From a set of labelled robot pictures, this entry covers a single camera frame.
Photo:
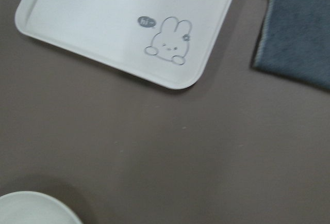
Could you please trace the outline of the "white rabbit tray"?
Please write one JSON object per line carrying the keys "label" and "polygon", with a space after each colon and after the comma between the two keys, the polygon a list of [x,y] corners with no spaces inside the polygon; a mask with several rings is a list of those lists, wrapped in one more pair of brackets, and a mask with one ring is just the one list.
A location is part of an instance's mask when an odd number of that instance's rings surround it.
{"label": "white rabbit tray", "polygon": [[232,0],[21,0],[17,29],[169,89],[201,77]]}

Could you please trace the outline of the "grey folded cloth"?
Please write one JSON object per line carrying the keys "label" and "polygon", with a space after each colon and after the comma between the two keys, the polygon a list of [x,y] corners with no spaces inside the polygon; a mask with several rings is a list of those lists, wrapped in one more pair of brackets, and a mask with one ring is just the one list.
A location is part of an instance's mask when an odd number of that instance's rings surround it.
{"label": "grey folded cloth", "polygon": [[329,90],[329,0],[269,0],[252,66]]}

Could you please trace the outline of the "cream round plate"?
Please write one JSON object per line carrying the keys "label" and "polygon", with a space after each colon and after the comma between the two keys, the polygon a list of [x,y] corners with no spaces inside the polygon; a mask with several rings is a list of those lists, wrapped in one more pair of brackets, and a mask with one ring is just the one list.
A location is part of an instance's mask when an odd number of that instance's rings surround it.
{"label": "cream round plate", "polygon": [[64,203],[35,191],[1,196],[1,223],[82,223]]}

